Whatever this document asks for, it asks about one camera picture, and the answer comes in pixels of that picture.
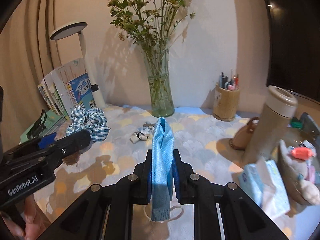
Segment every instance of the white elastic loop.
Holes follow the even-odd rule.
[[[164,220],[164,221],[152,221],[152,220],[151,220],[151,217],[149,217],[149,216],[147,215],[147,213],[146,213],[146,206],[143,207],[143,212],[144,212],[144,215],[145,215],[150,221],[152,221],[152,222],[154,222],[154,223],[166,223],[166,222],[170,222],[170,221],[172,221],[172,220],[176,220],[176,219],[178,219],[179,217],[181,217],[181,216],[183,215],[184,209],[183,209],[182,206],[173,206],[173,207],[170,208],[170,212],[171,212],[172,210],[174,210],[175,208],[180,208],[180,209],[181,209],[181,212],[179,213],[179,215],[176,216],[176,217],[174,217],[174,218],[170,218],[170,219]]]

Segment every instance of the screw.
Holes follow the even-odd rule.
[[[228,188],[229,188],[229,189],[234,190],[234,189],[237,189],[237,187],[238,187],[237,184],[234,183],[234,182],[228,183]]]
[[[199,178],[200,178],[200,176],[198,174],[193,173],[190,175],[190,179],[192,179],[192,180],[198,180]]]
[[[91,191],[96,192],[100,189],[100,185],[94,184],[90,187]]]
[[[136,174],[130,174],[128,176],[128,180],[130,180],[130,181],[135,181],[137,178],[138,178],[138,176]]]

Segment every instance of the white desk lamp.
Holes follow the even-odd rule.
[[[66,25],[60,26],[59,28],[53,31],[53,33],[50,35],[50,39],[53,41],[57,41],[78,33],[81,52],[84,59],[85,70],[87,71],[89,76],[94,101],[98,108],[104,109],[106,107],[106,103],[103,99],[101,90],[99,89],[96,80],[93,76],[92,69],[88,61],[88,56],[86,55],[86,45],[82,30],[85,27],[87,27],[87,25],[88,24],[86,22],[71,22]]]

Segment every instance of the pink item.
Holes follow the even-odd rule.
[[[305,178],[305,180],[309,180],[313,184],[315,183],[315,181],[316,181],[316,168],[314,166],[308,167],[308,175]]]
[[[307,147],[294,148],[290,153],[293,157],[304,161],[313,156],[312,150]]]

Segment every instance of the glass vase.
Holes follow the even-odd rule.
[[[169,39],[139,41],[150,88],[152,115],[167,117],[174,113],[169,80]]]

